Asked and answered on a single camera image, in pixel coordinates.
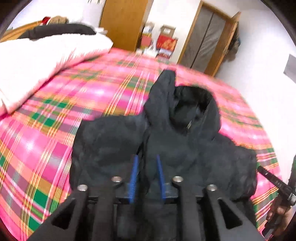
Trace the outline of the right hand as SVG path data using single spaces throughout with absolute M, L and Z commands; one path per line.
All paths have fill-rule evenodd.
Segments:
M 270 221 L 275 213 L 282 218 L 278 228 L 274 231 L 275 237 L 280 236 L 285 231 L 295 213 L 293 209 L 281 206 L 280 203 L 281 200 L 279 198 L 274 199 L 266 216 L 267 221 Z

